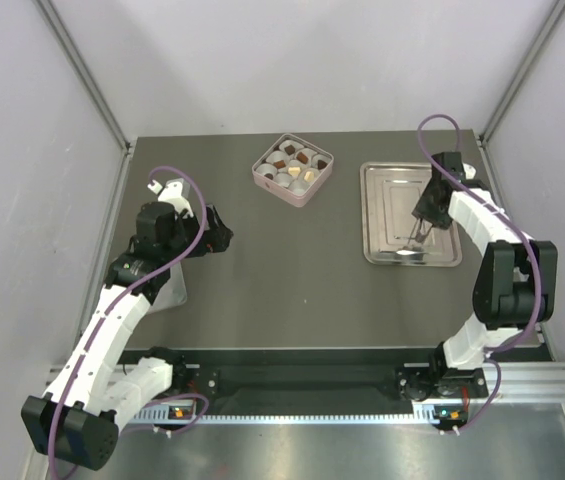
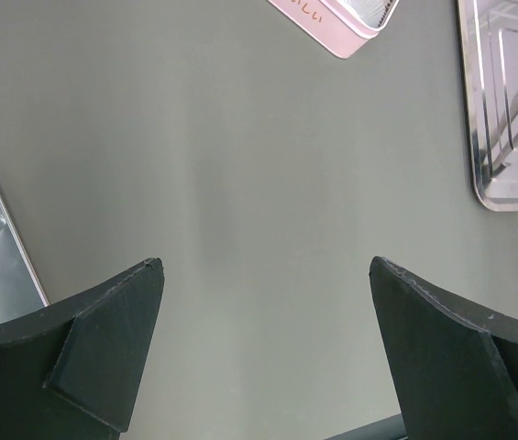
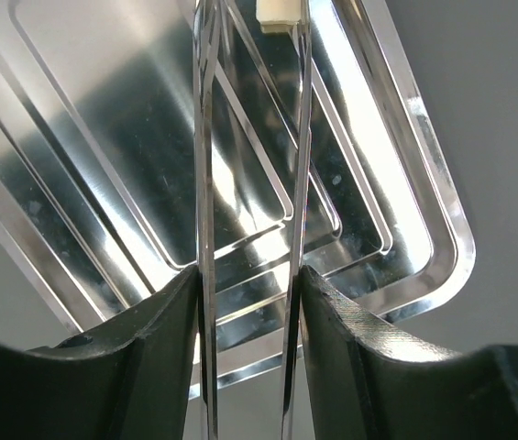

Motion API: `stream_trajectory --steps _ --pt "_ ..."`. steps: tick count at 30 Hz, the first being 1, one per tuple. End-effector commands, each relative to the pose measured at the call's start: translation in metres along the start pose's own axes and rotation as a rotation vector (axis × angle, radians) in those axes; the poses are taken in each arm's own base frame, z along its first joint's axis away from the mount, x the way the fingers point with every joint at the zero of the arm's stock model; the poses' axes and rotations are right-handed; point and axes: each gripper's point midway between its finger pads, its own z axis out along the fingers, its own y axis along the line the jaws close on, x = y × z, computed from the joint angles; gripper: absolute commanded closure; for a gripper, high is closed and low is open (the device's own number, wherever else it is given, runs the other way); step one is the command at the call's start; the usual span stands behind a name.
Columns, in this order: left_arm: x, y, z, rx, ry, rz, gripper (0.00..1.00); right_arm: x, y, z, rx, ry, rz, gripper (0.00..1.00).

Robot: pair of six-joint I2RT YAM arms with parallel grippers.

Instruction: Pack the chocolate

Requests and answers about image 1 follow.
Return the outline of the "steel tweezers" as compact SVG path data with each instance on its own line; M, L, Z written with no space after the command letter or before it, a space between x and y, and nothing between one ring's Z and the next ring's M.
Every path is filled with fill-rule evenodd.
M432 230L433 225L430 222L422 218L417 218L406 243L407 249L422 252Z

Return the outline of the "brown chocolate bar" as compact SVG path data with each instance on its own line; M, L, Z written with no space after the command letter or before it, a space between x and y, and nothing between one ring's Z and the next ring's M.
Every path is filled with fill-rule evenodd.
M297 159L299 162L301 162L302 164L304 164L304 165L308 164L309 161L310 161L310 158L307 157L307 156L306 156L305 154L303 154L303 153L299 153L299 154L296 156L296 159Z

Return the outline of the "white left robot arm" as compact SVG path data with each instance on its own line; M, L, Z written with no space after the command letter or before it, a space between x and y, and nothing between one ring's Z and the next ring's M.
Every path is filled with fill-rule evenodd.
M178 396L187 370L168 358L146 357L112 382L131 334L182 260L228 249L232 231L214 205L202 218L170 202L144 204L127 249L109 266L93 316L63 370L21 417L30 439L51 464L64 461L97 471L111 457L120 432L151 400Z

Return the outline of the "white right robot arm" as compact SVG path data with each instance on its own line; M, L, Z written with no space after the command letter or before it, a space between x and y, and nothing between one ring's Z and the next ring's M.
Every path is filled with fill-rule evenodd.
M459 225L482 257L473 313L430 357L429 384L449 396L487 353L512 347L526 330L551 318L558 252L553 242L534 240L512 224L483 182L467 176L459 152L437 153L431 164L412 215L440 230Z

